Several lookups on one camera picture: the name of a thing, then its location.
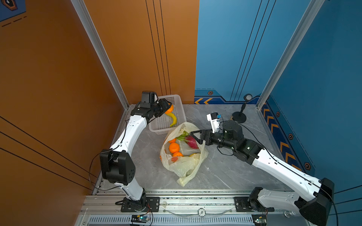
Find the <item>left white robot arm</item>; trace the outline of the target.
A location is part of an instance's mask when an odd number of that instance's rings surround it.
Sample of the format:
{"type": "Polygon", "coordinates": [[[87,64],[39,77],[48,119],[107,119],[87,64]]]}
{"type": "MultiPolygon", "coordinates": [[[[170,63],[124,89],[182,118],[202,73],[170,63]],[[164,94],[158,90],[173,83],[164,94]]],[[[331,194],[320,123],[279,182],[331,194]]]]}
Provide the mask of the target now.
{"type": "Polygon", "coordinates": [[[110,149],[100,153],[102,178],[121,188],[126,194],[122,203],[136,211],[146,208],[146,193],[134,178],[136,167],[131,158],[133,148],[150,121],[162,116],[171,107],[170,101],[159,99],[155,92],[142,92],[141,101],[131,111],[119,139],[110,149]]]}

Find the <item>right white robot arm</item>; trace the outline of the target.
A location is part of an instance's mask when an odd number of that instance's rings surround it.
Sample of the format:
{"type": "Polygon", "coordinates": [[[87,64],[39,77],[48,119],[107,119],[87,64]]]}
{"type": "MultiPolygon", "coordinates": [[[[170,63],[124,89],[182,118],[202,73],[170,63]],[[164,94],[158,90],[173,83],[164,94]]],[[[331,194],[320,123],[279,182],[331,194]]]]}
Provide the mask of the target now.
{"type": "Polygon", "coordinates": [[[254,188],[248,198],[251,210],[293,211],[314,225],[327,225],[330,210],[334,207],[334,183],[331,180],[315,178],[287,164],[263,145],[245,138],[242,126],[233,120],[224,122],[221,132],[218,132],[217,123],[213,123],[212,129],[192,131],[190,135],[201,145],[232,150],[237,159],[269,173],[292,189],[291,192],[281,192],[254,188]]]}

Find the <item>translucent printed plastic bag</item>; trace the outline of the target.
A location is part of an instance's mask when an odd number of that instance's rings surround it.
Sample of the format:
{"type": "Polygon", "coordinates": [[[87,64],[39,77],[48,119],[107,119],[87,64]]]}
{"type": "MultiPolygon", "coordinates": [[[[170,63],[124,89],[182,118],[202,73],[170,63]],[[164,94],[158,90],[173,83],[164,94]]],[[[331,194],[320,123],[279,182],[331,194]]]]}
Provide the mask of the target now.
{"type": "Polygon", "coordinates": [[[202,163],[208,157],[209,152],[205,144],[200,145],[198,143],[199,148],[192,149],[185,142],[176,139],[176,143],[180,146],[179,152],[183,154],[183,157],[172,157],[168,149],[170,145],[168,141],[177,138],[184,131],[190,134],[192,131],[197,130],[199,130],[199,128],[190,122],[184,122],[174,128],[167,134],[159,154],[162,165],[179,177],[177,183],[181,186],[185,186],[190,180],[195,178],[202,163]]]}

